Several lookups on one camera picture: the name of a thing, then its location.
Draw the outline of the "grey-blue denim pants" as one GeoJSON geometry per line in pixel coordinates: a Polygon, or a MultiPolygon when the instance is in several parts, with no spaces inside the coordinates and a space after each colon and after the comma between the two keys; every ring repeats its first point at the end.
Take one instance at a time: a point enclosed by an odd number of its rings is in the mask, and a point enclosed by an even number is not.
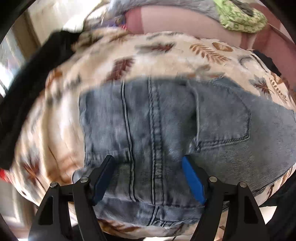
{"type": "Polygon", "coordinates": [[[244,181],[252,193],[295,164],[295,115],[227,78],[140,78],[107,83],[79,97],[88,175],[107,155],[116,170],[102,201],[101,220],[169,227],[196,223],[203,205],[187,184],[181,161],[222,182],[244,181]]]}

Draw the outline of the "leaf-pattern fleece blanket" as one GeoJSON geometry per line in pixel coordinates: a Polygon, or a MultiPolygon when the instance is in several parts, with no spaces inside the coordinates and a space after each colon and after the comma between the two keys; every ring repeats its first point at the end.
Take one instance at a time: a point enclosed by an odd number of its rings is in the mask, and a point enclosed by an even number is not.
{"type": "MultiPolygon", "coordinates": [[[[8,176],[16,190],[36,205],[51,182],[65,185],[82,177],[73,179],[85,165],[79,97],[107,83],[147,77],[195,81],[227,78],[295,115],[295,105],[280,78],[248,50],[179,32],[134,35],[103,29],[95,31],[94,38],[94,43],[84,47],[86,37],[82,35],[74,47],[75,54],[49,73],[46,87],[31,107],[18,137],[8,176]]],[[[263,204],[294,172],[295,164],[254,194],[257,203],[263,204]]],[[[107,233],[132,239],[190,235],[197,225],[140,226],[97,217],[96,222],[107,233]]]]}

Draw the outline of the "black garment on left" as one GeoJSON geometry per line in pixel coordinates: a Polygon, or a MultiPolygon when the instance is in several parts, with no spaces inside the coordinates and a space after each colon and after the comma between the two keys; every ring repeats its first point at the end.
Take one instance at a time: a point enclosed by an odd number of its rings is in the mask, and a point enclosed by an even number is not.
{"type": "Polygon", "coordinates": [[[12,165],[23,122],[45,89],[49,72],[74,54],[71,46],[80,35],[80,32],[65,30],[53,32],[14,78],[1,101],[1,169],[8,170],[12,165]]]}

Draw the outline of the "black cloth on right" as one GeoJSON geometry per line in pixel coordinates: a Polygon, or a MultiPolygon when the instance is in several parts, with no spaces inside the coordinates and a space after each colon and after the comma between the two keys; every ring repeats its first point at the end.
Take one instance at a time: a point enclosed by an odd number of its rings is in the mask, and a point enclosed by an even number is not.
{"type": "Polygon", "coordinates": [[[281,77],[281,72],[274,64],[273,60],[270,57],[267,57],[265,54],[259,52],[258,50],[253,50],[255,56],[257,56],[265,65],[266,67],[277,76],[281,77]]]}

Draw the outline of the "pink sofa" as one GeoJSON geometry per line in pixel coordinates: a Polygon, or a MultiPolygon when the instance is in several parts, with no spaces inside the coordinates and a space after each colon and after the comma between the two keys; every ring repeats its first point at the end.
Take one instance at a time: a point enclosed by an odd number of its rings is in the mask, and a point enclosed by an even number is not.
{"type": "Polygon", "coordinates": [[[270,57],[281,75],[295,83],[295,43],[280,20],[258,1],[250,4],[267,18],[265,29],[248,34],[230,31],[210,17],[175,6],[141,6],[126,14],[126,27],[136,34],[177,31],[198,38],[218,39],[231,46],[255,49],[270,57]]]}

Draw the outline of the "green patterned folded blanket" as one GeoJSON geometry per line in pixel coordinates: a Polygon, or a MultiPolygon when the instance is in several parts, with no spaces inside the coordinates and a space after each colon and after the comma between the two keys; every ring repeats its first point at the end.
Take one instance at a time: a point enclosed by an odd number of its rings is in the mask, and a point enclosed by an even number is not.
{"type": "Polygon", "coordinates": [[[241,1],[214,1],[219,21],[227,30],[257,33],[267,24],[267,18],[259,10],[241,1]]]}

